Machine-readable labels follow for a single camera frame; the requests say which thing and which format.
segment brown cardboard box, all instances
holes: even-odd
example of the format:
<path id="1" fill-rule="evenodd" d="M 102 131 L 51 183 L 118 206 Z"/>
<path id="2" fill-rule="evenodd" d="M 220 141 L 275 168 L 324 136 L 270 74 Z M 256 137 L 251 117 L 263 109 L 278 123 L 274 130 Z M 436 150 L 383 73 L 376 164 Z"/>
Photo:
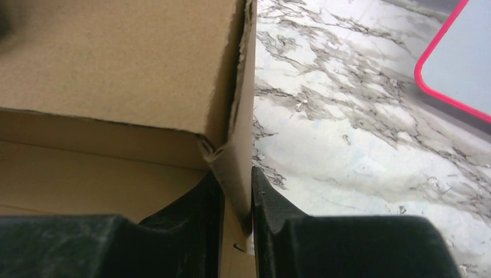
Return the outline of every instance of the brown cardboard box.
<path id="1" fill-rule="evenodd" d="M 232 246 L 252 229 L 255 1 L 0 5 L 0 214 L 137 222 L 212 169 L 228 201 L 222 276 L 254 277 Z"/>

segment marble surface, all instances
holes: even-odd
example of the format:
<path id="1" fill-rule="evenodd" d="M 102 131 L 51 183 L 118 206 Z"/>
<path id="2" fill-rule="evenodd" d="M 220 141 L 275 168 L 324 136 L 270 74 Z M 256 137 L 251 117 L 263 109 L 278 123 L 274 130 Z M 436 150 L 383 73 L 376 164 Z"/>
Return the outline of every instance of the marble surface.
<path id="1" fill-rule="evenodd" d="M 254 164 L 311 215 L 424 216 L 464 277 L 491 277 L 491 126 L 416 86 L 428 15 L 259 0 Z"/>

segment pink edge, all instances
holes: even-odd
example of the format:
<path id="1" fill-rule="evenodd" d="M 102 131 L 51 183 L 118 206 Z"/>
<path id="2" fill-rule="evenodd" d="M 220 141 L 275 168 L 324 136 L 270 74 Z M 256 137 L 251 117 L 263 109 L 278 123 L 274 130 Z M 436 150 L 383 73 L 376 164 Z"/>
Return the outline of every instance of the pink edge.
<path id="1" fill-rule="evenodd" d="M 440 40 L 443 38 L 445 33 L 448 31 L 450 26 L 453 24 L 453 22 L 455 21 L 457 16 L 459 16 L 460 12 L 464 9 L 464 7 L 466 6 L 466 4 L 468 2 L 469 2 L 469 0 L 461 0 L 459 2 L 459 4 L 457 5 L 457 7 L 455 8 L 455 10 L 452 12 L 452 14 L 450 14 L 450 16 L 448 17 L 446 22 L 443 24 L 442 28 L 438 31 L 435 38 L 431 41 L 428 48 L 421 55 L 421 58 L 419 58 L 419 60 L 417 61 L 414 76 L 415 76 L 416 84 L 421 88 L 421 90 L 423 92 L 425 92 L 425 93 L 427 93 L 427 94 L 429 94 L 429 95 L 431 95 L 431 96 L 433 96 L 439 100 L 442 100 L 442 101 L 444 101 L 444 102 L 446 102 L 446 103 L 448 103 L 454 107 L 457 107 L 458 109 L 466 111 L 467 113 L 474 115 L 477 118 L 480 118 L 482 120 L 485 120 L 485 121 L 491 123 L 491 116 L 490 115 L 488 115 L 484 112 L 481 112 L 479 110 L 476 110 L 470 106 L 467 106 L 467 105 L 465 105 L 465 104 L 463 104 L 457 100 L 454 100 L 453 98 L 450 98 L 450 97 L 448 97 L 448 96 L 446 96 L 446 95 L 444 95 L 444 94 L 442 94 L 436 90 L 433 90 L 432 88 L 430 88 L 426 85 L 426 83 L 424 82 L 423 77 L 421 75 L 421 70 L 423 68 L 423 65 L 426 62 L 426 60 L 428 59 L 428 57 L 430 56 L 431 52 L 438 45 Z"/>

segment black plastic part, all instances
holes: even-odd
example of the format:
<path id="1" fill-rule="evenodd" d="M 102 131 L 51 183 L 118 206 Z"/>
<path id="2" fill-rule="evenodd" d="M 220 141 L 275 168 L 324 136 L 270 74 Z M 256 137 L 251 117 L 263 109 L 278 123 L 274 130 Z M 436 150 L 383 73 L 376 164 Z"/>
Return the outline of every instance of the black plastic part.
<path id="1" fill-rule="evenodd" d="M 209 173 L 140 224 L 118 215 L 1 217 L 0 277 L 219 277 L 224 206 Z"/>
<path id="2" fill-rule="evenodd" d="M 458 278 L 438 231 L 424 218 L 311 217 L 252 170 L 260 278 Z"/>

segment cardboard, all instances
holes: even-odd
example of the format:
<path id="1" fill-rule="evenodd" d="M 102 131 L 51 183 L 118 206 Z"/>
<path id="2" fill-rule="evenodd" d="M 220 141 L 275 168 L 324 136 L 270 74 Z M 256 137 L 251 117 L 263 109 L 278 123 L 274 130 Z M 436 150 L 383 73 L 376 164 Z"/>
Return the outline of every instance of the cardboard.
<path id="1" fill-rule="evenodd" d="M 138 222 L 212 169 L 222 277 L 254 277 L 255 1 L 0 5 L 0 214 Z"/>

